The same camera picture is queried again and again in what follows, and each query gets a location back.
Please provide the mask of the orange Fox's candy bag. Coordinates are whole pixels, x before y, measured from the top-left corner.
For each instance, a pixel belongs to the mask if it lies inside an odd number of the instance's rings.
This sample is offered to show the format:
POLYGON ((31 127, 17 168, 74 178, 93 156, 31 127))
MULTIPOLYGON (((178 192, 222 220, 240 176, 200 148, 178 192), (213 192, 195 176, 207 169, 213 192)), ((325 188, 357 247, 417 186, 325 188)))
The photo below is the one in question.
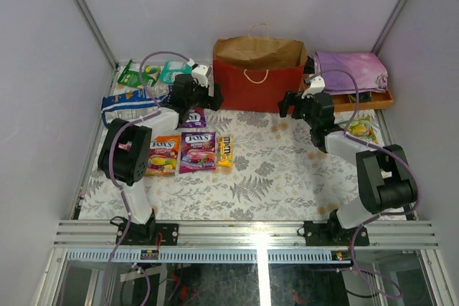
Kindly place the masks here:
POLYGON ((159 136, 149 146, 148 166, 145 176, 172 176, 178 164, 180 137, 159 136))

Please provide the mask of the yellow snack packet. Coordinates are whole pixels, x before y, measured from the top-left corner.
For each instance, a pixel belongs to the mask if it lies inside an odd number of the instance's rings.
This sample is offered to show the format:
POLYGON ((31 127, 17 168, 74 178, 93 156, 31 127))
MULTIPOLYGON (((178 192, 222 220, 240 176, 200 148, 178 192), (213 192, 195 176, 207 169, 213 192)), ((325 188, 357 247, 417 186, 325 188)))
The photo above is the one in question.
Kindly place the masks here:
POLYGON ((217 138, 217 165, 231 168, 233 162, 233 137, 220 136, 217 138))

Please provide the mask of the red Fox's candy bag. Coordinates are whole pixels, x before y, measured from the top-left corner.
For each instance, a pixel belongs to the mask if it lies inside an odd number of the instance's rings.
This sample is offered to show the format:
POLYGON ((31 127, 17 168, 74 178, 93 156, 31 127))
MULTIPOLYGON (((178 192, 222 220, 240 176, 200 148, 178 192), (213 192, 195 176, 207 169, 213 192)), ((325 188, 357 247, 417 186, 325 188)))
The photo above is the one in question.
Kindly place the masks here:
POLYGON ((216 168, 215 132, 183 132, 180 149, 180 173, 213 171, 216 168))

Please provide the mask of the teal green snack packet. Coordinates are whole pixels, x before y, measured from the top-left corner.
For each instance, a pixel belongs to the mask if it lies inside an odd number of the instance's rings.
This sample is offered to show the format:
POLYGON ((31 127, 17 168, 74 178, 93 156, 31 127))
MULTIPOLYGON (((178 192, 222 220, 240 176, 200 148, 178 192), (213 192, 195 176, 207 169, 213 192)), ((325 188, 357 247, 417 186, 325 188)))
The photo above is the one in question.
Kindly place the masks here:
POLYGON ((186 62, 168 61, 161 68, 159 81, 164 84, 171 85, 174 83, 174 80, 177 75, 190 73, 191 66, 189 66, 186 62))

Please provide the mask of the red brown paper bag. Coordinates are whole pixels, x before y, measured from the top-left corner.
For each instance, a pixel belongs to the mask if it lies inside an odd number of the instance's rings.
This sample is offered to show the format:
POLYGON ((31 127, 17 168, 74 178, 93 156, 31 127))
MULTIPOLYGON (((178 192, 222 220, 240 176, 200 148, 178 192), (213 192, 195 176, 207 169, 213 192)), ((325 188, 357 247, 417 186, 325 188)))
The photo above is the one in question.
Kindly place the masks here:
POLYGON ((218 39, 212 59, 222 109, 276 113, 286 92, 299 91, 308 53, 302 41, 248 33, 218 39))

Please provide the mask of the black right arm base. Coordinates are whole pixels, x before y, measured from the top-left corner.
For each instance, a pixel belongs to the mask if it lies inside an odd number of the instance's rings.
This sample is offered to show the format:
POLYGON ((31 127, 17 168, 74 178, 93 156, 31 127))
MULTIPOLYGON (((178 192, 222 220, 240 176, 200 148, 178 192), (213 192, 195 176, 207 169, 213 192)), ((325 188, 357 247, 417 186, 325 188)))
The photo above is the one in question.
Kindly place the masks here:
POLYGON ((303 232, 309 247, 337 247, 351 244, 356 227, 344 229, 338 220, 337 210, 329 214, 326 222, 304 221, 303 232))

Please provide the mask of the green Fox's candy bag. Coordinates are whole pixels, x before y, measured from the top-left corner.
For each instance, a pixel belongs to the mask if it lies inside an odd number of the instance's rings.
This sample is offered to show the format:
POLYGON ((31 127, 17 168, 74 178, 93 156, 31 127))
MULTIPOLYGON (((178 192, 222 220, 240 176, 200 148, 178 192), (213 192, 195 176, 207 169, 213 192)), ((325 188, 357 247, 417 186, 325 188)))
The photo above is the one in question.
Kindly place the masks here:
POLYGON ((147 87, 153 87, 157 83, 160 73, 160 67, 147 65, 143 70, 142 82, 139 77, 139 67, 130 59, 118 77, 117 83, 122 86, 138 89, 143 89, 145 85, 147 87))

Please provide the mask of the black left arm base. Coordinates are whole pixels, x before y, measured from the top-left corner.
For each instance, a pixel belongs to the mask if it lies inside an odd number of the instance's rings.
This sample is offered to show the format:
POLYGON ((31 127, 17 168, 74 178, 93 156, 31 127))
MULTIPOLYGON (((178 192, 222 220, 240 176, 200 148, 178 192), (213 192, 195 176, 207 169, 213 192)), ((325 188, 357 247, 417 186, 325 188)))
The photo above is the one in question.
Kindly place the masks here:
POLYGON ((145 224, 132 223, 123 239, 121 237, 128 224, 127 218, 115 216, 110 224, 118 229, 116 243, 125 246, 176 246, 179 238, 178 224, 157 223, 154 214, 145 224))

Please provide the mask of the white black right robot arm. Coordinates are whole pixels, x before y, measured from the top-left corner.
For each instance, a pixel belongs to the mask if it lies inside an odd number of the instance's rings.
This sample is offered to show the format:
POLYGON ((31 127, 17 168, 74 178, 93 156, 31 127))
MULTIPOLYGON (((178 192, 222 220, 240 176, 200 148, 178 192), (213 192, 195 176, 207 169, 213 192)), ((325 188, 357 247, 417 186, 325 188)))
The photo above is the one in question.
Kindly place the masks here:
POLYGON ((278 107, 280 117, 286 117, 293 108, 292 118, 308 124, 311 142, 317 149, 356 166, 358 196, 332 211, 327 221, 326 233, 332 243, 346 243, 353 228, 380 216, 411 214, 419 206, 419 181, 402 147, 381 147, 340 128, 335 123, 329 94, 302 95, 288 91, 278 107))

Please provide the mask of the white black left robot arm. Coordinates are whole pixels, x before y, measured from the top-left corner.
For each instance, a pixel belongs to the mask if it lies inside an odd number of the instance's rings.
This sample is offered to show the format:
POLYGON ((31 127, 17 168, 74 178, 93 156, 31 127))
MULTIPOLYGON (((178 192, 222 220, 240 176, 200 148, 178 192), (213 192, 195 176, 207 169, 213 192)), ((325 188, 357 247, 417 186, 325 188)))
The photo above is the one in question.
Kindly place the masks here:
POLYGON ((219 83, 207 80, 202 86, 191 74, 178 75, 169 92, 160 97, 140 89, 104 99, 103 114, 111 110, 148 111, 132 120, 105 121, 108 132, 98 156, 98 169, 120 189, 128 220, 135 224, 132 236, 140 244, 152 243, 157 235, 156 226, 148 222, 153 209, 143 184, 151 140, 183 126, 191 119, 192 110, 218 110, 223 101, 219 83))

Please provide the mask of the blue white snack packet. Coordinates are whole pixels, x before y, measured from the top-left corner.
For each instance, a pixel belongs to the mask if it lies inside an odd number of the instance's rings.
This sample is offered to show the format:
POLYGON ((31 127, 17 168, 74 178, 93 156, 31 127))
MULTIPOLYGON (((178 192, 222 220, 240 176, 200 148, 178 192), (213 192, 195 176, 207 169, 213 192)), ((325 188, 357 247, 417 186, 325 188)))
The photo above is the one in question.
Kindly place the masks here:
POLYGON ((142 89, 104 97, 101 103, 103 125, 108 128, 117 118, 132 121, 156 112, 158 110, 156 103, 161 104, 168 97, 169 87, 155 91, 153 94, 154 100, 142 89))

